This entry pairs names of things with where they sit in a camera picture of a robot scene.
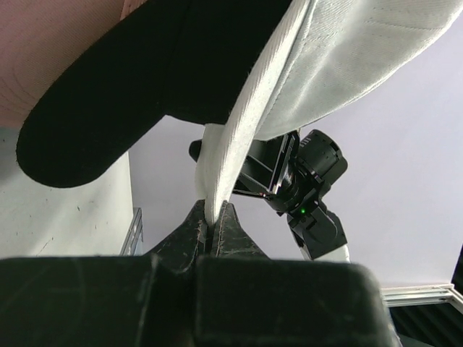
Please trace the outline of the pink cap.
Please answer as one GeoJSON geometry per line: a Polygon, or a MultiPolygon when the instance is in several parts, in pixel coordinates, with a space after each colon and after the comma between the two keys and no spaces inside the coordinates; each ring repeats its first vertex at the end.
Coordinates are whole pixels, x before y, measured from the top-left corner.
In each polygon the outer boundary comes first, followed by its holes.
{"type": "Polygon", "coordinates": [[[19,128],[58,76],[141,1],[1,2],[1,126],[19,128]]]}

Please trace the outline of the white cap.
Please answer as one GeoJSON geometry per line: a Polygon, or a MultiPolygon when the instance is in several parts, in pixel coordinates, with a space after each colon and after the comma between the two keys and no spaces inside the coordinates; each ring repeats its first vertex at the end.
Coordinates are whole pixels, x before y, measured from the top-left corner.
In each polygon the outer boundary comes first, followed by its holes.
{"type": "Polygon", "coordinates": [[[293,1],[227,122],[207,123],[197,193],[213,226],[253,140],[311,124],[376,89],[438,40],[460,1],[293,1]]]}

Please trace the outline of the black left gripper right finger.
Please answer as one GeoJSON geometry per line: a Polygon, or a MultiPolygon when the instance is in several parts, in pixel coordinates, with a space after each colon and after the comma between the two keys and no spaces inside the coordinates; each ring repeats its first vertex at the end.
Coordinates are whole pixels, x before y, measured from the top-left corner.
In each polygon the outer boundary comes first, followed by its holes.
{"type": "Polygon", "coordinates": [[[392,346],[373,274],[344,262],[270,260],[224,203],[195,269],[197,346],[392,346]]]}

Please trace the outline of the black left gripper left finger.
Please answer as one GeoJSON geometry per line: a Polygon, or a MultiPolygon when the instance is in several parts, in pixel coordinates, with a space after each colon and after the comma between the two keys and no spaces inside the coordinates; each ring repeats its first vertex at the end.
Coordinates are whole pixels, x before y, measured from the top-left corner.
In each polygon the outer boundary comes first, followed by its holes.
{"type": "Polygon", "coordinates": [[[3,346],[193,346],[203,201],[150,252],[1,261],[3,346]]]}

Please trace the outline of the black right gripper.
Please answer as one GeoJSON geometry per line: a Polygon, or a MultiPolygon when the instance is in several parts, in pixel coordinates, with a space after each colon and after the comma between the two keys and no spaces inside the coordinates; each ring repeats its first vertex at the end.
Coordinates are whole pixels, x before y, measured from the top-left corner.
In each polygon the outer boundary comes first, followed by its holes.
{"type": "Polygon", "coordinates": [[[266,197],[279,215],[300,214],[310,201],[326,195],[346,172],[347,160],[336,155],[296,158],[299,143],[297,131],[252,141],[232,193],[266,197]]]}

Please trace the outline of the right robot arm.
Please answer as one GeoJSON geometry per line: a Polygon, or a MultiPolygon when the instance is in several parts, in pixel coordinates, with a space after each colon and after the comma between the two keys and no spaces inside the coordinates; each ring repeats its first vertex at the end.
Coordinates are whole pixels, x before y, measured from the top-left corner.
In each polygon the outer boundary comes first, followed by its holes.
{"type": "Polygon", "coordinates": [[[233,193],[263,200],[285,215],[306,260],[349,262],[341,221],[322,201],[347,167],[328,135],[313,130],[300,137],[293,131],[252,142],[233,193]]]}

